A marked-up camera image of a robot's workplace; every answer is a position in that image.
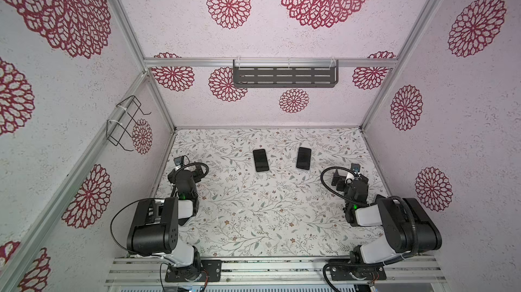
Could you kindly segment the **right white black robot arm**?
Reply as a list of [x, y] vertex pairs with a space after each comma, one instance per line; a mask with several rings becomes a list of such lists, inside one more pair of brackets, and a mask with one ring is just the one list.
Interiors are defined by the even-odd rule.
[[368, 202], [368, 178], [358, 165], [350, 169], [330, 167], [322, 171], [321, 184], [345, 202], [347, 223], [353, 227], [380, 227], [383, 236], [357, 246], [350, 263], [357, 268], [385, 266], [442, 247], [442, 235], [415, 198], [378, 194]]

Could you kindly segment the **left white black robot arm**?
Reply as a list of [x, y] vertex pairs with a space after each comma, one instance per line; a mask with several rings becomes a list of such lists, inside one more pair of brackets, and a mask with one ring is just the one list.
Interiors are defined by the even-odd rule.
[[199, 251], [179, 241], [180, 228], [199, 211], [196, 184], [209, 173], [208, 165], [190, 163], [168, 175], [172, 193], [167, 198], [136, 201], [125, 250], [143, 258], [159, 258], [170, 277], [196, 281], [203, 273]]

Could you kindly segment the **black smartphone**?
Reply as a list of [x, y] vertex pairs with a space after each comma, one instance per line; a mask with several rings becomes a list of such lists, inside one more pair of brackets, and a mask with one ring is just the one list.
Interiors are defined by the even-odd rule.
[[311, 167], [311, 160], [312, 150], [310, 148], [299, 147], [296, 168], [309, 171]]

